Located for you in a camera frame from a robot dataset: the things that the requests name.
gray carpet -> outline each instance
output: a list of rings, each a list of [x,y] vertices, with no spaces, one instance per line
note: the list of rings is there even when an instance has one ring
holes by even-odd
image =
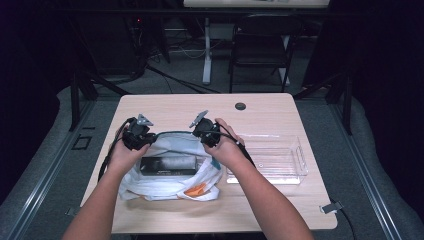
[[[225,43],[220,43],[222,48],[213,51],[212,83],[208,88],[220,92],[228,91],[228,49]],[[297,93],[301,90],[300,84],[313,43],[310,40],[302,40],[298,44],[293,67],[290,71],[291,85],[287,88],[289,93]],[[155,58],[150,64],[181,80],[201,85],[204,56],[189,58],[184,53],[172,53],[171,64],[162,58]],[[278,74],[270,76],[265,72],[237,71],[237,79],[246,79],[256,74],[256,77],[271,80],[273,84],[278,79]],[[166,79],[157,73],[146,70],[145,74],[138,80],[119,85],[123,89],[135,94],[179,94],[195,93],[181,84]],[[53,177],[53,183],[48,189],[45,197],[39,199],[39,208],[35,214],[28,219],[26,226],[22,227],[20,235],[23,239],[58,239],[72,221],[71,216],[64,213],[70,207],[79,206],[88,179],[91,175],[98,153],[103,144],[104,136],[114,115],[119,97],[105,87],[97,85],[100,93],[99,99],[91,104],[82,98],[81,106],[86,106],[87,118],[72,137],[69,137],[70,126],[70,99],[69,89],[59,94],[61,110],[31,164],[17,183],[8,199],[0,208],[0,225],[2,226],[0,239],[6,239],[12,229],[16,229],[15,223],[19,219],[25,202],[31,196],[31,192],[37,186],[38,179],[42,177],[54,164],[58,149],[68,141],[63,156],[63,165],[58,168],[57,175]],[[275,86],[243,85],[235,88],[237,91],[252,92],[278,92]],[[334,230],[314,231],[316,239],[386,239],[386,234],[381,227],[382,224],[375,214],[374,206],[371,204],[367,192],[364,190],[363,182],[358,177],[354,155],[350,151],[345,139],[343,129],[338,125],[340,121],[334,115],[334,107],[328,106],[322,96],[326,90],[320,90],[312,98],[296,102],[306,133],[311,142],[315,158],[320,168],[324,183],[331,198],[341,201],[345,206],[344,211],[348,218],[340,212],[337,213],[338,226]],[[372,178],[387,204],[388,210],[393,217],[403,239],[423,239],[424,227],[417,218],[415,212],[406,205],[397,195],[390,179],[382,170],[375,154],[371,131],[364,117],[360,104],[354,101],[352,111],[352,138],[366,160]],[[81,139],[74,148],[85,146],[84,141],[90,139],[88,147],[72,150],[77,137]],[[258,239],[260,235],[229,235],[231,239]],[[113,239],[130,239],[128,235],[114,235]]]

dark background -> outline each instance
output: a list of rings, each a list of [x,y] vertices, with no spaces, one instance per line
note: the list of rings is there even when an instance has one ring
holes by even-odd
[[[101,66],[106,70],[116,67],[130,74],[137,70],[139,62],[127,45],[129,36],[114,40],[119,48],[103,45],[101,38],[98,43],[84,45],[69,22],[44,12],[51,2],[20,0],[0,4],[3,201],[51,128],[59,108],[56,94],[69,86],[76,69],[84,67],[97,72]],[[320,82],[346,69],[351,56],[358,58],[354,96],[366,111],[385,171],[421,219],[423,10],[424,4],[417,2],[333,0],[330,13],[351,11],[364,13],[364,18],[324,22],[304,79],[305,85]],[[95,31],[87,29],[87,22],[78,24],[85,24],[82,32]],[[104,25],[123,31],[124,23]],[[108,61],[99,63],[90,51],[104,54],[102,60],[108,59],[109,51],[119,51],[127,62],[118,61],[125,63],[120,66]]]

table top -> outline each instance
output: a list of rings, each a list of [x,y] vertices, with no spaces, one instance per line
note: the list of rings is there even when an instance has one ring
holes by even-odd
[[[330,0],[184,0],[197,8],[326,8]]]
[[[242,102],[245,110],[237,110]],[[310,229],[333,229],[337,219],[319,206],[330,203],[299,113],[291,95],[269,94],[174,94],[127,95],[121,98],[81,205],[97,184],[97,176],[116,130],[129,117],[142,113],[154,126],[150,132],[190,131],[198,113],[221,117],[239,135],[297,136],[302,146],[308,175],[298,185],[275,185],[293,203]],[[116,203],[113,233],[218,233],[261,231],[238,184],[227,183],[226,174],[217,184],[217,200],[147,201],[142,198]]]

right hand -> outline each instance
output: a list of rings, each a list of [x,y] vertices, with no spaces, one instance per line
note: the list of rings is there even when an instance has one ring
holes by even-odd
[[[220,131],[222,133],[230,134],[244,145],[243,139],[240,138],[234,132],[233,128],[229,126],[223,119],[216,118],[215,121],[221,126]],[[240,162],[245,161],[249,163],[249,160],[246,159],[236,143],[228,137],[221,136],[218,145],[215,147],[209,147],[205,144],[203,144],[203,147],[208,154],[212,155],[216,160],[224,164],[229,169],[233,169],[233,167]]]

chair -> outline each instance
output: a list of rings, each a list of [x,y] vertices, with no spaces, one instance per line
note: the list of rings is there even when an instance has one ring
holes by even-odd
[[[302,21],[295,16],[254,14],[242,17],[234,25],[233,46],[228,72],[233,91],[234,66],[244,68],[285,68],[281,92],[287,82],[293,44],[302,32]],[[287,45],[284,36],[289,36]]]

